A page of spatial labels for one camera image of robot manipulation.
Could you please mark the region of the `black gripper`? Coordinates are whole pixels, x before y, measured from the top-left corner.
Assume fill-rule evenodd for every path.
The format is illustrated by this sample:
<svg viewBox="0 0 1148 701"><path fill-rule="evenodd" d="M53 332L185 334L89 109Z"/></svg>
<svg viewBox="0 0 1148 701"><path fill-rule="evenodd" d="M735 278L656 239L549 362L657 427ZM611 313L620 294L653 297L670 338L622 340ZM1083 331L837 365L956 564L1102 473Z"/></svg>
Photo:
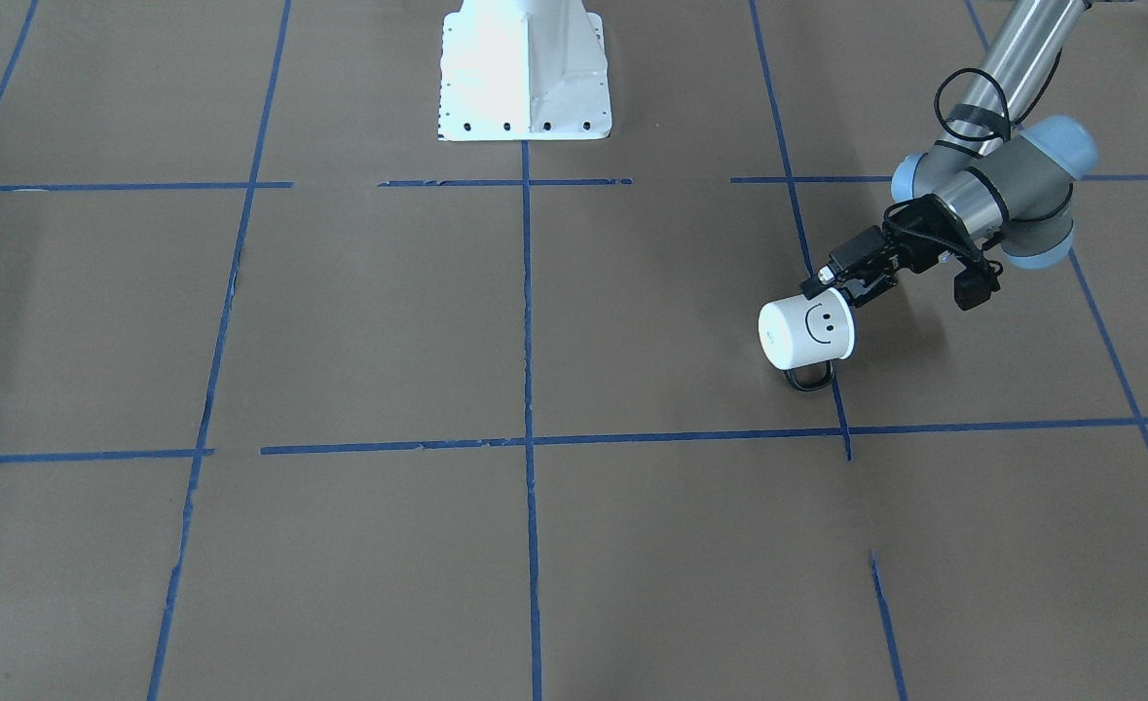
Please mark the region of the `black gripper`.
<svg viewBox="0 0 1148 701"><path fill-rule="evenodd" d="M840 294L845 301L877 298L899 285L899 271L924 274L939 265L943 256L960 262L962 270L995 260L974 244L964 221L938 196L912 198L889 205L881 225L837 246L827 266L802 281L800 293L805 299L827 291Z"/></svg>

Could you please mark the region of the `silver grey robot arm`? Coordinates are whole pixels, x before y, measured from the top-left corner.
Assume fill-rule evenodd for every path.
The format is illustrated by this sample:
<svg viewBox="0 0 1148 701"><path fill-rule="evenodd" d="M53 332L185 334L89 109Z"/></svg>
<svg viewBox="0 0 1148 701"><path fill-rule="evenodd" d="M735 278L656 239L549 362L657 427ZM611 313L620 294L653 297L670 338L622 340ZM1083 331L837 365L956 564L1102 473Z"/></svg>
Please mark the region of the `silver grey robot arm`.
<svg viewBox="0 0 1148 701"><path fill-rule="evenodd" d="M956 259L953 301L968 311L1000 288L998 249L1022 268L1045 268L1075 239L1075 185L1097 165L1089 130L1066 115L1027 123L1049 88L1066 39L1087 1L1018 1L956 106L934 106L943 133L891 178L879 225L837 246L801 285L806 299L839 293L851 307L890 291L901 271L924 274Z"/></svg>

